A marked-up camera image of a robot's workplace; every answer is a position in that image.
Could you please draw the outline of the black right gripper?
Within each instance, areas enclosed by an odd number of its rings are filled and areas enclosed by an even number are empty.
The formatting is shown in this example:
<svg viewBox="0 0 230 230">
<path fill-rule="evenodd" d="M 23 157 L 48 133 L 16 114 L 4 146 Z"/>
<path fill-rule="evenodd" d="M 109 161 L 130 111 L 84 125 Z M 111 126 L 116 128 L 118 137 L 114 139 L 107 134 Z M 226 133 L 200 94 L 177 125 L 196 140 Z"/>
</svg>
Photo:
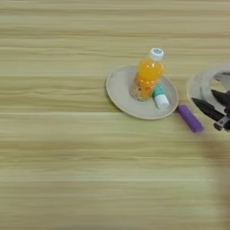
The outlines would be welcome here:
<svg viewBox="0 0 230 230">
<path fill-rule="evenodd" d="M 217 111 L 213 105 L 204 100 L 192 98 L 192 101 L 206 116 L 215 121 L 215 129 L 230 132 L 230 107 L 228 107 L 230 106 L 230 91 L 223 93 L 212 90 L 212 94 L 220 104 L 226 107 L 225 113 Z"/>
</svg>

